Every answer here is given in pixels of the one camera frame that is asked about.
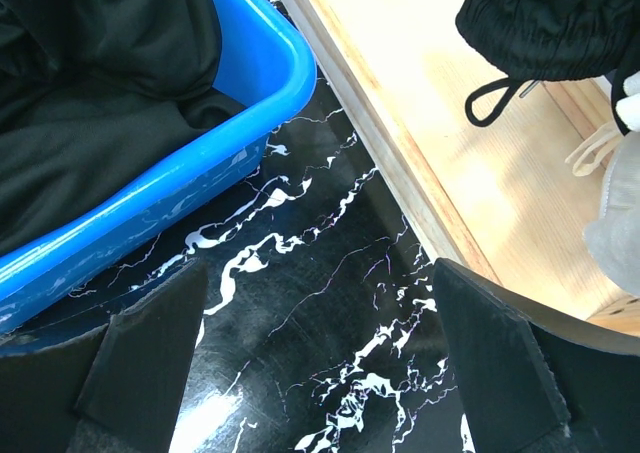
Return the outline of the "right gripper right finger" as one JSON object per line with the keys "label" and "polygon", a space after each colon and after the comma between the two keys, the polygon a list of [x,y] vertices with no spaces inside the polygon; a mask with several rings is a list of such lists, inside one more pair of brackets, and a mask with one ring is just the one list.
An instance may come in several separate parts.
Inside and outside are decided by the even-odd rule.
{"label": "right gripper right finger", "polygon": [[453,260],[433,293],[478,452],[636,452],[639,340]]}

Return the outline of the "black trousers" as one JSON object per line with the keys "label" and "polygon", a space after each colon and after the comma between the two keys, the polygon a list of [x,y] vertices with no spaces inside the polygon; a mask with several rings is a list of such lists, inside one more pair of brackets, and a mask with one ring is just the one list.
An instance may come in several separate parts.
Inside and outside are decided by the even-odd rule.
{"label": "black trousers", "polygon": [[242,111],[213,0],[1,0],[1,250],[111,198]]}
{"label": "black trousers", "polygon": [[465,102],[469,122],[491,125],[527,82],[579,81],[610,74],[611,107],[621,133],[639,92],[639,0],[465,0],[455,25],[502,79]]}

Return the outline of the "beige trousers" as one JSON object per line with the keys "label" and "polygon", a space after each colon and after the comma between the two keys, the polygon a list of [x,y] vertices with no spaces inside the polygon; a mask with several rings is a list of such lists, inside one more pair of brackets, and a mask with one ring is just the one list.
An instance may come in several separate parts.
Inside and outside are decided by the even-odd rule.
{"label": "beige trousers", "polygon": [[599,213],[584,242],[601,271],[622,290],[639,295],[639,70],[622,73],[611,96],[616,119],[584,140],[565,161],[576,177],[609,157]]}

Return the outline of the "wooden clothes rack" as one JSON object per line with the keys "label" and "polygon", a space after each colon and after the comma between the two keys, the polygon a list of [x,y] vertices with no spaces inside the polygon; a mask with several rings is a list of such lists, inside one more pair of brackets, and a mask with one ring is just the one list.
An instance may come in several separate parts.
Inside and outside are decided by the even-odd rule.
{"label": "wooden clothes rack", "polygon": [[603,170],[568,156],[609,118],[591,80],[537,86],[488,128],[464,103],[498,77],[459,36],[463,0],[282,0],[430,257],[635,335],[639,301],[606,278],[582,232]]}

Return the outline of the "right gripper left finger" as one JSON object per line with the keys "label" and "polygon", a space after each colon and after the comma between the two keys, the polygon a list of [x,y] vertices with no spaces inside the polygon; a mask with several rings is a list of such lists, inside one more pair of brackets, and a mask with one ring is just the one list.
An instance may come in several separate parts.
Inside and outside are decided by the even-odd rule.
{"label": "right gripper left finger", "polygon": [[168,451],[207,295],[199,260],[131,293],[1,338],[1,449],[64,452],[85,420]]}

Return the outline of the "blue plastic bin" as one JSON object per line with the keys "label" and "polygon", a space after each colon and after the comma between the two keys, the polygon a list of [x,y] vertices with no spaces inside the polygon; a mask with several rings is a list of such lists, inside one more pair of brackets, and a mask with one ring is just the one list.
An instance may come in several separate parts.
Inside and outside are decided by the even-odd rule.
{"label": "blue plastic bin", "polygon": [[312,51],[267,0],[214,0],[222,29],[214,87],[244,111],[150,168],[108,201],[1,260],[10,332],[210,201],[260,163],[269,135],[309,102]]}

